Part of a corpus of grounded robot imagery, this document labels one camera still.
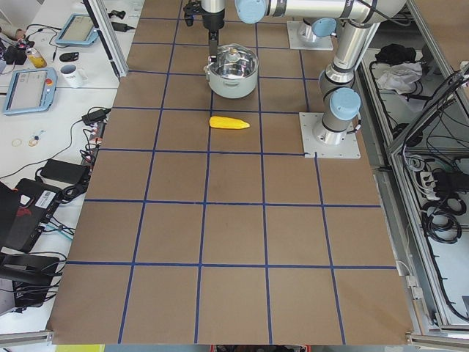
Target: pot lid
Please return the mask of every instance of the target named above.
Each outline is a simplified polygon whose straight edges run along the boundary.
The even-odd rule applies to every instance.
[[[227,79],[249,77],[257,71],[256,54],[239,44],[228,44],[218,48],[217,61],[210,64],[211,73]]]

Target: person's hand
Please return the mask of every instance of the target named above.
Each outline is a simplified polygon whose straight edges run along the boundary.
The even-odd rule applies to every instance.
[[[26,32],[24,30],[18,29],[16,31],[16,35],[15,35],[16,39],[24,39],[25,36],[26,36]]]

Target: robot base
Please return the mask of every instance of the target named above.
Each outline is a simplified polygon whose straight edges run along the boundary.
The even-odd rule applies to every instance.
[[[288,39],[290,42],[290,49],[297,50],[333,50],[332,40],[329,36],[317,37],[314,42],[307,42],[300,38],[298,29],[303,22],[300,21],[287,21]]]
[[[305,158],[314,158],[317,154],[318,158],[324,159],[359,159],[361,155],[355,134],[347,134],[345,140],[339,145],[327,145],[316,140],[316,137],[313,136],[313,126],[322,116],[323,113],[318,112],[300,113]]]

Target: blue joint cap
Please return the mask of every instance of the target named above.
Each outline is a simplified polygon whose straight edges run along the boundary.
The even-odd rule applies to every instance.
[[[342,121],[349,121],[358,114],[361,99],[353,89],[339,88],[330,97],[330,110]]]
[[[240,20],[249,24],[262,20],[267,10],[265,0],[235,0],[234,5]]]
[[[314,35],[317,37],[327,37],[336,30],[336,20],[333,18],[321,18],[311,25]]]

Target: pot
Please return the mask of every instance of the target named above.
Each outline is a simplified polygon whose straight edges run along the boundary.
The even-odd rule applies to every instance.
[[[256,54],[238,44],[218,48],[217,61],[205,67],[210,88],[230,99],[242,98],[257,85],[258,59]]]

